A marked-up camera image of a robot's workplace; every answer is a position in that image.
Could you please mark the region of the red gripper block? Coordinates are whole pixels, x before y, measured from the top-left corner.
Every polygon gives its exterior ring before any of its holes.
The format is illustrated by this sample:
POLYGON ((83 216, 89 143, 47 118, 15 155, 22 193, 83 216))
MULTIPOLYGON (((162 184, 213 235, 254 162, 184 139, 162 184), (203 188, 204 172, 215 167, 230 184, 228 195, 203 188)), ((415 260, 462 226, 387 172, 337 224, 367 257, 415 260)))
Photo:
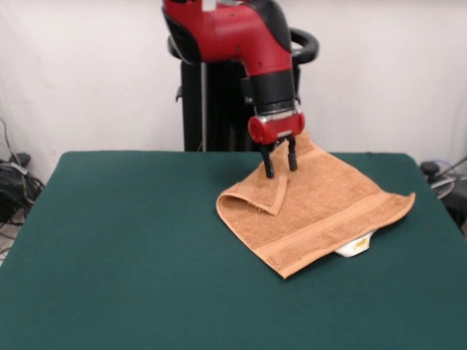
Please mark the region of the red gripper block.
POLYGON ((274 151, 275 142, 287 138, 288 163, 290 171, 298 170, 296 157, 296 138, 305 127, 304 113, 300 109, 287 112, 253 116, 248 121, 248 131, 252 140, 260 144, 259 149, 263 158, 263 164, 268 179, 274 178, 274 166, 271 161, 271 153, 274 151))

